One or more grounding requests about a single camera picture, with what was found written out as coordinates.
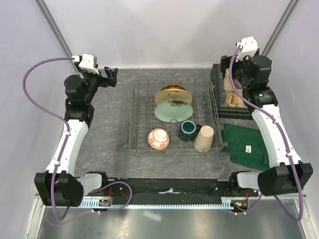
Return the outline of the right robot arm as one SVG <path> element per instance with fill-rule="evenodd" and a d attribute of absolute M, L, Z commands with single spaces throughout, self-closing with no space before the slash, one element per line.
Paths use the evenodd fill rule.
<path fill-rule="evenodd" d="M 261 173 L 232 173 L 228 190 L 234 196 L 240 196 L 246 188 L 265 196 L 298 193 L 313 174 L 312 165 L 302 162 L 283 126 L 277 98 L 268 86 L 271 64 L 268 57 L 258 54 L 239 61 L 231 61 L 230 56 L 220 60 L 221 76 L 225 77 L 228 70 L 230 80 L 242 86 L 240 96 L 261 132 L 270 166 Z"/>

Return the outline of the cream bird plate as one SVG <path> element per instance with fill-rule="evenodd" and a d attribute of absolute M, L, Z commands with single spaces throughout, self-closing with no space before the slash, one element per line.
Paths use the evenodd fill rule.
<path fill-rule="evenodd" d="M 156 105 L 167 100 L 183 100 L 190 104 L 192 102 L 192 94 L 186 90 L 169 89 L 160 91 L 155 95 Z"/>

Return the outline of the yellow patterned small plate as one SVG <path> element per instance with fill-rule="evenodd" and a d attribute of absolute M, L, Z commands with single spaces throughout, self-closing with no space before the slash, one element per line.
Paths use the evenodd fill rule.
<path fill-rule="evenodd" d="M 169 85 L 164 86 L 161 89 L 161 91 L 165 91 L 165 90 L 184 90 L 185 91 L 185 88 L 181 85 L 178 85 L 178 84 L 169 84 Z"/>

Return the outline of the mint green plate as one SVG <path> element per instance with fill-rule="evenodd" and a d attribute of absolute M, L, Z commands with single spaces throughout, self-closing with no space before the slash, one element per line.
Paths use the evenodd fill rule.
<path fill-rule="evenodd" d="M 192 116 L 193 108 L 189 103 L 166 101 L 156 106 L 154 113 L 163 122 L 182 122 Z"/>

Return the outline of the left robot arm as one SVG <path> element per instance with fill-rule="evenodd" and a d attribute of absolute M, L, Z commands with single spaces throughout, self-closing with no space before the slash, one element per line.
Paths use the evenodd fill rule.
<path fill-rule="evenodd" d="M 99 87 L 115 87 L 117 68 L 105 67 L 106 76 L 82 70 L 82 75 L 71 75 L 64 81 L 66 124 L 55 155 L 45 172 L 34 178 L 42 202 L 46 206 L 78 207 L 83 197 L 91 192 L 104 196 L 109 192 L 104 172 L 88 172 L 74 176 L 80 146 L 91 126 L 94 107 L 91 102 Z"/>

